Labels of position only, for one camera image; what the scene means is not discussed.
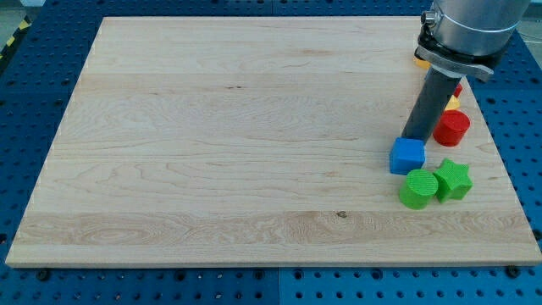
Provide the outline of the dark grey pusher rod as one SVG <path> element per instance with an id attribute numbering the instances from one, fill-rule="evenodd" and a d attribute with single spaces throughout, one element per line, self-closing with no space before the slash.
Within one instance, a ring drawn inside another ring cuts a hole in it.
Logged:
<path id="1" fill-rule="evenodd" d="M 461 78 L 457 73 L 431 67 L 401 136 L 426 142 L 432 136 Z"/>

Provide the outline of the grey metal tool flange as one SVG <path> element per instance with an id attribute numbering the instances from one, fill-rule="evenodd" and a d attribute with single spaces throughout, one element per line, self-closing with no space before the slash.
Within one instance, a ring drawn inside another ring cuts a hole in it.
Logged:
<path id="1" fill-rule="evenodd" d="M 452 51 L 437 42 L 431 35 L 420 33 L 415 55 L 433 66 L 459 75 L 470 75 L 482 82 L 488 82 L 494 75 L 495 67 L 505 54 L 505 48 L 484 56 L 475 56 Z"/>

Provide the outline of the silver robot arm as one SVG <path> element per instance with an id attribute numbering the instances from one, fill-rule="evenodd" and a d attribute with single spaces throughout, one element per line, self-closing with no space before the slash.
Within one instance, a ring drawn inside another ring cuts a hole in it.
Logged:
<path id="1" fill-rule="evenodd" d="M 471 75 L 483 82 L 508 47 L 529 0 L 434 0 L 421 15 L 414 55 L 430 63 L 403 138 L 426 142 L 457 85 Z"/>

